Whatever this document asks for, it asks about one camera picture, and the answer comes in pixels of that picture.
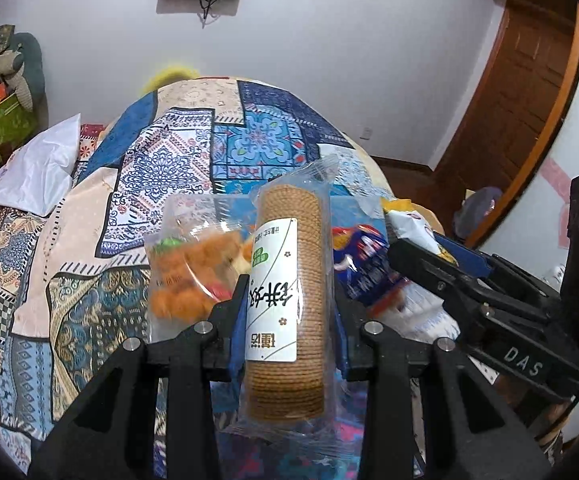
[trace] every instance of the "bag of orange snacks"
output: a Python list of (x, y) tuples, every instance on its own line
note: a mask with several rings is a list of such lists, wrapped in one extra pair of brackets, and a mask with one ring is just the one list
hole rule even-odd
[(252, 240), (239, 224), (166, 229), (145, 236), (152, 269), (148, 320), (150, 341), (175, 337), (207, 319), (212, 307), (229, 300), (240, 274), (249, 273)]

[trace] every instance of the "colorful cloth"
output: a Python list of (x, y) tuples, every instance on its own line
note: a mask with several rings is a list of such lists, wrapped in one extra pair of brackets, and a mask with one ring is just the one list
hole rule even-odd
[[(343, 134), (291, 93), (231, 79), (153, 92), (100, 133), (97, 144), (78, 184), (42, 228), (4, 342), (2, 442), (23, 462), (25, 446), (47, 436), (118, 345), (145, 337), (150, 270), (142, 237), (159, 228), (167, 197), (247, 193), (330, 146), (353, 153)], [(373, 164), (364, 153), (353, 160), (359, 171)], [(359, 181), (354, 170), (341, 168), (337, 192), (354, 194), (367, 185), (390, 196), (384, 180), (370, 175), (381, 173), (367, 168)], [(223, 386), (212, 386), (219, 429), (236, 410), (233, 392)], [(163, 473), (163, 391), (159, 402), (154, 457), (156, 472)], [(228, 448), (222, 452), (229, 461)], [(255, 478), (296, 478), (291, 460), (282, 463), (288, 468), (266, 466), (265, 476)], [(353, 461), (338, 464), (339, 476), (323, 478), (349, 478), (353, 469)]]

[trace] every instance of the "stack of biscuits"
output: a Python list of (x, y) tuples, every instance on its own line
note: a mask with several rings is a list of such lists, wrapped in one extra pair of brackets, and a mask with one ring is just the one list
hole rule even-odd
[(262, 191), (258, 226), (271, 220), (298, 220), (297, 360), (248, 361), (246, 410), (254, 420), (314, 418), (324, 410), (326, 286), (321, 204), (308, 190), (287, 184)]

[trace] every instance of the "door panel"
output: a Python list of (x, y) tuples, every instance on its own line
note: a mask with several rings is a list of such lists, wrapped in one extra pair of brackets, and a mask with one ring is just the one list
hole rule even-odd
[(568, 31), (548, 15), (514, 3), (506, 12), (509, 20), (489, 77), (437, 170), (439, 177), (452, 181), (457, 196), (457, 186), (507, 189), (545, 126), (563, 82), (573, 26)]

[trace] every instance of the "white pillow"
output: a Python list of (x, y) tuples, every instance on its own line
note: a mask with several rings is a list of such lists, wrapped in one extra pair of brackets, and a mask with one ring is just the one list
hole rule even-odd
[(47, 216), (72, 187), (81, 115), (38, 134), (0, 169), (0, 205)]

